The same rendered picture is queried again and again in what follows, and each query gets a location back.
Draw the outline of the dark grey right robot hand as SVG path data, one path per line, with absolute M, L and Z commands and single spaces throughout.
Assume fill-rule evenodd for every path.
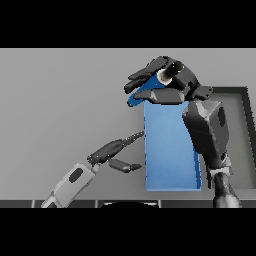
M 208 100 L 213 89 L 200 84 L 196 75 L 181 61 L 159 56 L 143 69 L 131 74 L 124 86 L 129 107 L 142 101 L 161 105 L 179 105 L 194 100 Z

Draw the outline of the blue bin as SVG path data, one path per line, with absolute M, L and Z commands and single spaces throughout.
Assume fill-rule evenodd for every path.
M 187 106 L 144 102 L 147 191 L 201 190 L 199 154 L 182 119 Z

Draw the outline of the dark grey bin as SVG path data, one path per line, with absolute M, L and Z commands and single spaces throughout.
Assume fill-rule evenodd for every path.
M 214 87 L 211 100 L 224 105 L 229 141 L 232 187 L 256 189 L 256 130 L 247 87 Z

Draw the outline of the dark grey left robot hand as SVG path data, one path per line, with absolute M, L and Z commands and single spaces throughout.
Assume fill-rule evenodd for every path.
M 96 150 L 94 153 L 87 157 L 87 161 L 95 166 L 96 164 L 109 163 L 109 166 L 115 170 L 121 171 L 123 173 L 129 173 L 141 168 L 140 164 L 129 164 L 124 161 L 115 159 L 115 156 L 122 151 L 125 147 L 135 142 L 138 138 L 143 137 L 144 132 L 135 133 L 125 139 L 118 139 L 111 141 L 100 149 Z

